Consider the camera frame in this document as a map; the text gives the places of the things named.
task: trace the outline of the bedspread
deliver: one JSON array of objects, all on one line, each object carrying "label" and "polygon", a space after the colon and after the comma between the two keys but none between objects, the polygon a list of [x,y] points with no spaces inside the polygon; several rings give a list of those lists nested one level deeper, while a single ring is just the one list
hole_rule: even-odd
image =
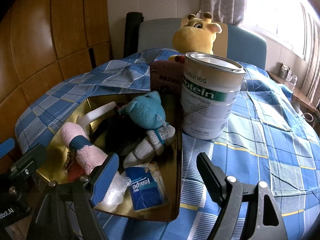
[{"label": "bedspread", "polygon": [[[74,109],[88,96],[133,93],[150,89],[148,64],[176,51],[151,49],[112,60],[89,73],[50,89],[21,115],[16,136],[23,153],[37,143],[48,145]],[[282,213],[289,239],[300,239],[320,211],[319,139],[290,104],[292,92],[274,83],[257,67],[247,69],[247,90],[241,91],[224,130],[215,140],[183,134],[180,214],[172,222],[138,221],[97,212],[110,240],[206,239],[220,208],[210,199],[196,168],[206,152],[214,165],[243,183],[268,183]],[[246,203],[241,206],[233,239],[239,239]],[[72,203],[73,229],[81,239]]]}]

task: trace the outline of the screw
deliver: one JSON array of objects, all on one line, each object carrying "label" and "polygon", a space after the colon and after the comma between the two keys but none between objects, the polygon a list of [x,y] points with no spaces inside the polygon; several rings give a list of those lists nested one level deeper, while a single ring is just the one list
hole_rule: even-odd
[{"label": "screw", "polygon": [[89,180],[89,177],[88,176],[81,176],[80,177],[80,181],[81,182],[86,182],[86,181],[88,181]]},{"label": "screw", "polygon": [[54,187],[56,185],[56,181],[55,180],[51,180],[48,183],[49,187]]},{"label": "screw", "polygon": [[228,176],[227,180],[230,182],[236,182],[237,179],[234,176]]},{"label": "screw", "polygon": [[15,194],[17,191],[16,191],[16,187],[15,186],[12,186],[9,188],[9,194],[13,195]]},{"label": "screw", "polygon": [[260,181],[259,186],[265,188],[268,187],[268,184],[265,181]]}]

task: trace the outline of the plush toy eye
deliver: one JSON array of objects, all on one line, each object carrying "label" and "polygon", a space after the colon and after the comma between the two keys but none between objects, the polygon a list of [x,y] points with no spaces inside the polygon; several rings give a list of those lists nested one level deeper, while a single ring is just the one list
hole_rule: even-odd
[{"label": "plush toy eye", "polygon": [[202,24],[201,24],[201,23],[196,23],[196,24],[194,25],[194,27],[201,29],[201,28],[202,28]]}]

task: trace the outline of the pink plush toy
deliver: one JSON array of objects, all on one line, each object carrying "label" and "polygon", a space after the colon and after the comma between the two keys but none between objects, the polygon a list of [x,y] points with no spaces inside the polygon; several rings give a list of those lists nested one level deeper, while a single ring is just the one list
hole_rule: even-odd
[{"label": "pink plush toy", "polygon": [[63,124],[61,136],[65,146],[76,152],[76,161],[86,175],[89,175],[96,166],[102,165],[108,156],[86,138],[83,128],[78,124],[72,122]]}]

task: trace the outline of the metal can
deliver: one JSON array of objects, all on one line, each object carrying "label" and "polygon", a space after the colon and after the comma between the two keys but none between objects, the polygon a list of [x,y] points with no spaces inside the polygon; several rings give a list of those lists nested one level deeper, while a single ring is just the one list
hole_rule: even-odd
[{"label": "metal can", "polygon": [[184,63],[182,129],[194,138],[217,138],[236,102],[246,69],[212,54],[188,52]]}]

